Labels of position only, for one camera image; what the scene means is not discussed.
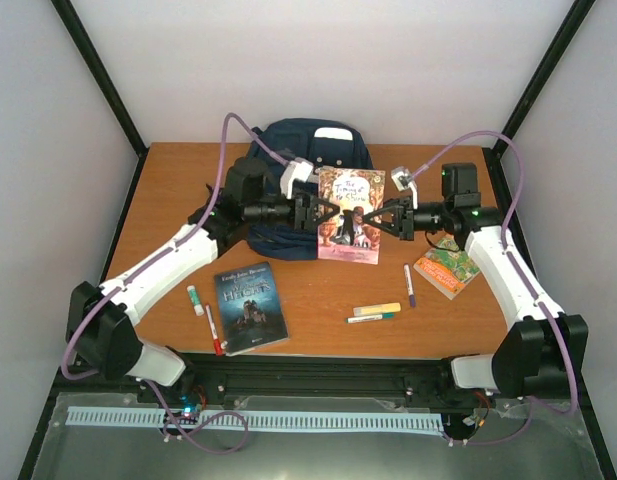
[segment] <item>pink book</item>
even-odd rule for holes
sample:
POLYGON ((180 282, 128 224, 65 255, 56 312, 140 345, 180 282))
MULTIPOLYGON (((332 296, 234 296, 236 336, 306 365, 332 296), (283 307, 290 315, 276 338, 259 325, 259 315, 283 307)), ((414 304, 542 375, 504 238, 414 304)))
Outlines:
POLYGON ((385 172, 322 167, 319 196, 341 207, 334 218, 319 226, 317 256, 344 262, 379 262, 380 231, 365 225, 362 216, 381 207, 385 172))

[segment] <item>purple marker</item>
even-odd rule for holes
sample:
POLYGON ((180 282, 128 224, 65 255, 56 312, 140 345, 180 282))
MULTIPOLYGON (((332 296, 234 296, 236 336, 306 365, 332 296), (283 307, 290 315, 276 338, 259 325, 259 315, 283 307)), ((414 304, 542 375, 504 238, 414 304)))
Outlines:
POLYGON ((410 267, 407 263, 404 263, 404 273, 406 274, 406 287, 408 287, 408 298, 410 299, 410 306, 417 306, 415 302, 415 290, 412 288, 412 277, 410 276, 410 267))

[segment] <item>black frame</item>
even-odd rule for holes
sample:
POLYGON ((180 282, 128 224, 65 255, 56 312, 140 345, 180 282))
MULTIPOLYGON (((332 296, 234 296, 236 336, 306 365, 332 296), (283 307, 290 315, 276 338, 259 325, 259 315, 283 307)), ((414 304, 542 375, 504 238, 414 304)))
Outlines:
MULTIPOLYGON (((108 273, 149 149, 135 127, 70 0, 51 0, 51 2, 70 33, 75 46, 81 53, 102 94, 108 101, 138 158, 137 167, 102 272, 101 279, 103 280, 108 273)), ((575 0, 573 2, 524 93, 517 102, 502 133, 510 138, 513 138, 517 133, 543 86, 548 81, 594 3, 594 0, 575 0)), ((510 190, 501 164, 506 148, 507 144, 497 141, 492 148, 483 149, 497 205, 502 211, 507 210, 511 203, 510 190)), ((528 248, 516 214, 513 216, 510 229, 521 255, 532 269, 528 248)), ((225 405, 229 405, 232 399, 239 395, 252 394, 255 391, 260 394, 293 395, 302 390, 305 393, 311 392, 313 396, 372 396, 387 398, 392 401, 403 402, 404 405, 408 406, 426 406, 432 411, 441 413, 465 411, 466 408, 471 408, 471 401, 473 401, 473 399, 469 398, 459 398, 453 399, 452 403, 448 403, 444 399, 430 398, 427 395, 426 385, 439 382, 439 372, 443 366, 443 361, 439 360, 407 361, 261 356, 217 358, 213 355, 199 354, 192 355, 192 360, 193 363, 206 367, 204 371, 214 372, 208 379, 212 385, 230 382, 227 388, 224 389, 224 393, 220 395, 213 393, 213 397, 211 397, 211 400, 225 405), (342 383, 340 376, 343 373, 346 376, 352 377, 353 380, 342 383), (257 376, 256 387, 253 386, 252 381, 245 380, 252 378, 253 375, 257 376)), ((214 388, 211 390, 213 392, 219 391, 214 388)), ((108 382, 97 377, 91 377, 85 381, 74 383, 65 380, 61 373, 57 372, 22 465, 19 475, 20 479, 32 476, 52 411, 55 407, 57 395, 62 392, 137 393, 138 387, 137 383, 130 379, 108 382)), ((580 405, 602 474, 604 478, 616 479, 617 476, 583 380, 580 383, 580 405)))

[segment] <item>wall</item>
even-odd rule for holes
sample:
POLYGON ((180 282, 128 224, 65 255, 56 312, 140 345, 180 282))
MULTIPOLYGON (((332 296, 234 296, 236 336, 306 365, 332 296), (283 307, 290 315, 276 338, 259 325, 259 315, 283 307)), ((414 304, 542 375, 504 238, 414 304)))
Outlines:
POLYGON ((0 2, 0 479, 16 478, 135 156, 50 2, 0 2))
POLYGON ((617 0, 595 4, 517 139, 526 239, 544 286, 590 327, 584 375, 617 469, 617 0))
POLYGON ((372 143, 503 128, 571 3, 74 1, 146 141, 217 141, 232 110, 372 143))

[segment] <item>marker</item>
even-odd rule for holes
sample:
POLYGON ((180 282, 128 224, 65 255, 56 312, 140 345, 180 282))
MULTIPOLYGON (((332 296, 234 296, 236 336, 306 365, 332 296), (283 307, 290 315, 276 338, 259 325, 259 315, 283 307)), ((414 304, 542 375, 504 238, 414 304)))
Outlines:
POLYGON ((378 313, 376 315, 361 315, 359 317, 350 317, 346 319, 346 323, 361 323, 372 322, 373 320, 383 320, 384 318, 394 317, 394 313, 378 313))
POLYGON ((355 317, 360 315, 377 315, 379 313, 401 312, 401 305, 395 303, 383 303, 381 305, 371 305, 369 307, 355 307, 352 311, 355 317))
POLYGON ((201 306, 201 301, 199 300, 199 295, 197 295, 197 289, 194 285, 188 285, 186 287, 188 290, 188 296, 190 297, 190 301, 192 302, 192 308, 195 309, 195 313, 198 317, 201 317, 204 314, 204 307, 201 306))
POLYGON ((224 351, 221 349, 221 343, 219 343, 219 336, 217 335, 217 328, 215 327, 215 322, 213 322, 212 320, 210 305, 206 305, 206 313, 208 314, 208 325, 210 325, 210 333, 212 334, 212 344, 215 347, 215 353, 217 355, 223 355, 224 351))
POLYGON ((412 288, 412 277, 410 276, 410 267, 407 263, 404 263, 404 273, 406 274, 406 287, 408 288, 408 298, 410 299, 410 306, 417 306, 415 302, 415 289, 412 288))

